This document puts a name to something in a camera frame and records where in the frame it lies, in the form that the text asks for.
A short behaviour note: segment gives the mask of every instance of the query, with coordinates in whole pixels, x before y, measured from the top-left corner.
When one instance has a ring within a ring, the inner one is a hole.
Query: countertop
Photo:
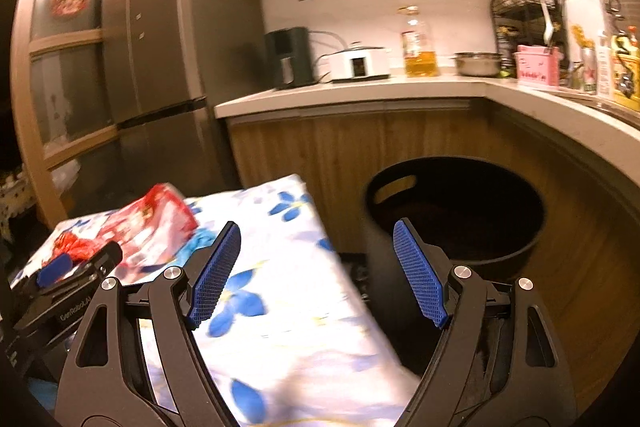
[[[512,80],[392,77],[347,84],[267,90],[217,105],[216,118],[304,107],[424,98],[487,98],[545,123],[592,150],[640,186],[640,130],[596,109]]]

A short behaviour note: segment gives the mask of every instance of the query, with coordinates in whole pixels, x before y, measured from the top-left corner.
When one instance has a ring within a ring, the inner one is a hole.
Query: pink box
[[[560,51],[545,46],[518,46],[518,83],[532,87],[560,86]]]

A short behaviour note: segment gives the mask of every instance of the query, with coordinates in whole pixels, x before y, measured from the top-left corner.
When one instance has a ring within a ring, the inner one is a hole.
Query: black dish rack
[[[552,45],[562,54],[561,71],[569,69],[569,41],[564,23],[564,0],[552,0],[546,7],[554,25],[551,37]],[[544,46],[545,17],[542,4],[535,0],[491,0],[491,17],[494,23],[495,47],[502,55],[501,65],[504,71],[515,76],[513,54],[519,45]]]

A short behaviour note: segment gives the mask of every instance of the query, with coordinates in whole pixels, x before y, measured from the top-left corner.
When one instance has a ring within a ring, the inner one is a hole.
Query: wooden door frame
[[[34,0],[18,0],[11,41],[11,95],[15,134],[33,192],[46,225],[53,229],[68,218],[56,193],[50,170],[118,137],[111,125],[82,136],[49,155],[44,154],[31,96],[31,59],[47,51],[69,49],[102,41],[102,30],[84,30],[31,40]]]

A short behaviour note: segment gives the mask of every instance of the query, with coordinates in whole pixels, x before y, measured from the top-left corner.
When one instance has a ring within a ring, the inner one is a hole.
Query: stainless steel pot
[[[456,53],[456,69],[463,76],[498,76],[500,54]]]

